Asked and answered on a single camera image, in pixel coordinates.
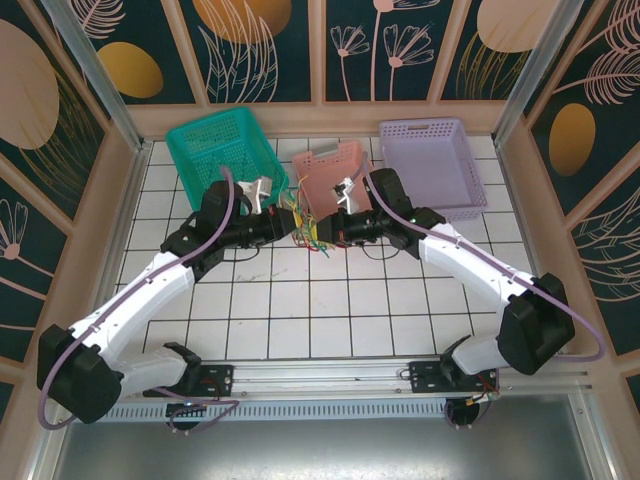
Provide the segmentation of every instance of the mounting plate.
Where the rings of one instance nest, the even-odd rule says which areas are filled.
[[[496,390],[496,371],[485,370],[478,376],[463,377],[457,385],[453,385],[440,371],[440,361],[411,362],[408,365],[408,378],[413,393],[476,393],[484,390],[481,376]]]
[[[202,365],[196,386],[186,391],[182,388],[166,387],[167,390],[185,397],[229,397],[233,388],[233,365]],[[166,397],[155,390],[146,390],[144,397]]]

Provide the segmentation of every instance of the dark teal wallpaper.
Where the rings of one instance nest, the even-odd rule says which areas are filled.
[[[627,377],[627,386],[631,391],[631,397],[636,404],[638,414],[640,414],[640,374]]]
[[[311,101],[307,0],[180,6],[211,103]]]
[[[111,119],[111,115],[109,114],[109,112],[107,111],[105,106],[102,104],[102,100],[100,100],[100,97],[98,96],[98,94],[96,93],[95,89],[93,88],[93,85],[91,85],[91,83],[85,77],[84,72],[82,71],[82,67],[80,66],[80,64],[78,63],[76,58],[73,56],[73,53],[71,53],[71,50],[67,46],[67,43],[62,39],[62,37],[60,36],[60,33],[58,32],[56,27],[53,25],[53,22],[51,21],[51,17],[49,17],[49,14],[47,13],[47,11],[44,8],[44,6],[42,5],[42,2],[40,0],[36,0],[35,3],[36,3],[36,6],[40,9],[40,13],[42,13],[42,16],[44,17],[44,19],[49,24],[49,27],[51,28],[51,30],[53,30],[53,32],[55,33],[56,37],[58,38],[58,43],[60,43],[60,45],[62,45],[62,48],[64,48],[64,51],[66,52],[67,57],[69,57],[69,59],[71,60],[73,65],[76,67],[76,70],[78,70],[78,73],[80,73],[82,75],[82,77],[84,78],[85,84],[89,87],[89,90],[91,90],[91,93],[93,94],[93,97],[98,102],[98,105],[100,105],[100,109],[104,112],[104,114],[106,115],[107,118]]]
[[[0,154],[74,218],[104,131],[17,0],[0,9]]]
[[[327,0],[326,100],[426,100],[452,4]]]
[[[472,0],[442,100],[506,100],[555,7]]]
[[[580,28],[580,25],[582,24],[582,22],[584,20],[584,17],[587,16],[587,13],[589,13],[589,10],[593,6],[593,2],[594,1],[595,0],[584,0],[584,3],[582,4],[582,8],[580,8],[580,13],[576,17],[575,22],[573,22],[573,25],[571,26],[571,28],[570,28],[569,32],[567,33],[567,35],[564,37],[564,41],[562,42],[562,45],[558,49],[558,52],[556,53],[553,61],[551,62],[551,64],[547,68],[546,72],[544,73],[544,75],[540,79],[540,82],[538,83],[538,86],[536,87],[535,91],[531,95],[531,98],[529,99],[529,102],[527,102],[527,105],[524,107],[525,116],[529,115],[529,112],[531,112],[531,109],[534,107],[534,105],[538,101],[538,98],[540,97],[540,94],[542,93],[542,90],[547,85],[547,79],[549,78],[549,75],[551,75],[551,72],[553,72],[556,69],[556,67],[558,66],[558,63],[562,59],[562,56],[567,51],[567,48],[569,47],[569,44],[573,40],[573,37],[575,37],[576,32],[578,31],[578,29]]]
[[[9,406],[11,392],[13,392],[13,385],[10,383],[0,382],[0,425],[4,418],[4,412],[7,411],[7,407]]]
[[[640,168],[572,233],[616,353],[640,349]]]
[[[128,105],[195,103],[160,0],[72,0]]]
[[[640,13],[609,2],[532,127],[569,213],[640,141]]]
[[[0,179],[0,356],[22,362],[67,237]]]

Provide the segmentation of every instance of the feather drawing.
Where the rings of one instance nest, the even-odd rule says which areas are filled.
[[[577,85],[584,85],[591,103],[622,105],[640,86],[640,50],[621,53],[610,50],[593,63],[587,77],[563,85],[553,93],[562,92]]]
[[[640,0],[616,0],[611,11],[607,27],[585,42],[578,53],[586,50],[601,37],[605,37],[609,46],[619,53],[635,50],[640,45]]]
[[[242,15],[230,0],[203,0],[202,27],[209,68],[206,88],[213,103],[253,103],[273,100],[278,86],[278,55],[267,23],[244,2]]]
[[[89,38],[105,40],[125,17],[123,0],[70,0],[71,7]]]
[[[617,208],[584,219],[574,239],[598,300],[640,297],[640,188]]]

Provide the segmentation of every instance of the pink plastic basket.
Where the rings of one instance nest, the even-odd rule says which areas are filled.
[[[320,147],[293,157],[298,178],[308,176],[302,182],[301,188],[309,209],[317,221],[338,211],[338,204],[331,190],[345,177],[353,175],[358,170],[362,158],[362,146],[357,140]],[[360,210],[371,208],[362,177],[356,181],[353,198],[360,205]]]

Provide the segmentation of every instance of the metal surface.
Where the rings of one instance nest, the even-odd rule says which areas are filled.
[[[551,15],[540,41],[533,49],[494,129],[495,143],[500,147],[509,138],[527,102],[540,83],[569,29],[578,18],[584,0],[563,0]]]
[[[596,399],[592,395],[579,393],[569,395],[568,398],[593,477],[598,480],[619,480],[620,468],[603,428]]]
[[[221,422],[188,436],[163,424],[70,427],[55,478],[588,479],[561,397],[508,398],[482,425],[442,419]]]
[[[111,118],[118,126],[125,140],[132,150],[137,151],[141,146],[141,137],[127,112],[127,108],[116,90],[102,63],[98,59],[95,48],[84,34],[76,15],[71,8],[71,2],[60,0],[40,0],[47,10],[69,50],[82,67],[91,85],[102,100]]]
[[[411,384],[400,378],[412,361],[438,357],[393,359],[235,362],[234,394],[246,400],[315,400],[412,397]],[[504,395],[569,394],[590,390],[584,366],[550,361],[528,377],[500,370]],[[440,394],[424,394],[439,397]]]
[[[371,418],[444,418],[445,399],[408,398],[389,400],[324,400],[291,402],[243,401],[221,421],[280,421],[280,420],[345,420]],[[178,416],[176,421],[192,421],[193,417],[211,420],[227,406],[209,406],[194,415]],[[175,411],[175,404],[158,402],[119,403],[100,422],[165,422]]]

